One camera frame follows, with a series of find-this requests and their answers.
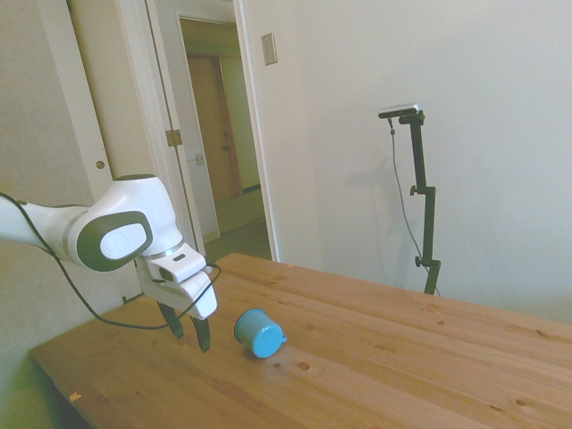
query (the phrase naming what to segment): floor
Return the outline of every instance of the floor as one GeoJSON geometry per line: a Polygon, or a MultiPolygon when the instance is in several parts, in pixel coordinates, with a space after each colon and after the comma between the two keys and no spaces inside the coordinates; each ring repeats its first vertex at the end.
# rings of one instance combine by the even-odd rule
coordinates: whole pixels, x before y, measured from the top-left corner
{"type": "Polygon", "coordinates": [[[218,201],[215,208],[222,235],[205,243],[209,264],[230,253],[272,259],[260,189],[218,201]]]}

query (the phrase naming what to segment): wall plate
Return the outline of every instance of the wall plate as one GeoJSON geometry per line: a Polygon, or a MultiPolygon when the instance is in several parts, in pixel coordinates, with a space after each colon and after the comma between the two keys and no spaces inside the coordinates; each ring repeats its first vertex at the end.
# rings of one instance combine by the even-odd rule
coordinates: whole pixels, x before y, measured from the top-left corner
{"type": "Polygon", "coordinates": [[[278,63],[276,57],[276,45],[274,43],[274,33],[262,36],[262,50],[265,55],[265,65],[278,63]]]}

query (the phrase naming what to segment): door frame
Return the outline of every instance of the door frame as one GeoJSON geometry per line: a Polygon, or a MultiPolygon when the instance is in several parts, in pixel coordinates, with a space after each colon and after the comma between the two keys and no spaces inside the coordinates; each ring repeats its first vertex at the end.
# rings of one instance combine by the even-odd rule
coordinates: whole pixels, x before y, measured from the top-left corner
{"type": "MultiPolygon", "coordinates": [[[[190,175],[184,155],[184,147],[179,146],[181,151],[178,155],[171,147],[167,146],[165,131],[172,126],[179,129],[179,118],[174,103],[174,93],[169,76],[166,54],[163,40],[160,35],[159,19],[155,6],[156,0],[116,0],[119,18],[125,35],[126,47],[130,55],[130,63],[134,75],[135,85],[139,92],[143,122],[146,125],[146,133],[149,136],[148,145],[154,158],[154,165],[159,177],[164,181],[165,187],[172,196],[175,213],[181,224],[181,228],[189,235],[192,231],[197,250],[205,252],[203,238],[198,223],[198,212],[195,199],[192,194],[190,175]],[[170,118],[167,118],[170,106],[170,118]],[[177,156],[185,162],[178,164],[177,156]]],[[[280,261],[277,247],[277,235],[273,215],[273,205],[268,184],[268,174],[264,152],[264,139],[260,125],[257,93],[252,73],[252,58],[250,43],[246,31],[246,18],[242,0],[234,0],[236,27],[239,34],[239,45],[242,59],[242,67],[247,88],[248,110],[254,136],[255,151],[257,155],[258,175],[262,191],[263,205],[265,209],[266,229],[270,252],[274,261],[280,261]]],[[[206,21],[199,17],[189,16],[182,11],[175,11],[177,29],[181,38],[180,54],[186,63],[187,53],[184,48],[181,31],[181,19],[194,21],[206,21]]]]}
{"type": "Polygon", "coordinates": [[[153,1],[115,0],[138,92],[147,145],[157,176],[171,196],[183,238],[205,254],[198,212],[183,145],[169,147],[165,132],[179,129],[163,43],[151,31],[159,28],[153,1]]]}

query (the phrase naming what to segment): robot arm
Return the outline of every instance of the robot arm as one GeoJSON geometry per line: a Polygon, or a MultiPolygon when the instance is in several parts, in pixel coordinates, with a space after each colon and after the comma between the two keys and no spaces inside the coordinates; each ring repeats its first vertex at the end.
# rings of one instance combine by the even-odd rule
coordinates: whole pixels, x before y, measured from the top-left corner
{"type": "MultiPolygon", "coordinates": [[[[141,289],[163,304],[159,307],[165,319],[172,316],[173,308],[184,311],[194,303],[189,313],[198,333],[200,327],[204,334],[206,318],[216,310],[209,267],[183,241],[171,200],[158,178],[121,177],[92,207],[21,204],[61,259],[99,272],[116,270],[135,259],[141,289]]],[[[20,210],[5,198],[0,198],[0,239],[46,250],[20,210]]]]}

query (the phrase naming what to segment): door hinge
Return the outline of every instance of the door hinge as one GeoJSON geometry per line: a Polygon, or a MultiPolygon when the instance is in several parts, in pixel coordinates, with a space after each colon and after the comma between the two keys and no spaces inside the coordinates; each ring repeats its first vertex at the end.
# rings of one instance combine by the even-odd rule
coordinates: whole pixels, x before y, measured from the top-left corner
{"type": "Polygon", "coordinates": [[[182,145],[181,130],[169,130],[164,133],[167,135],[167,144],[169,147],[182,145]]]}

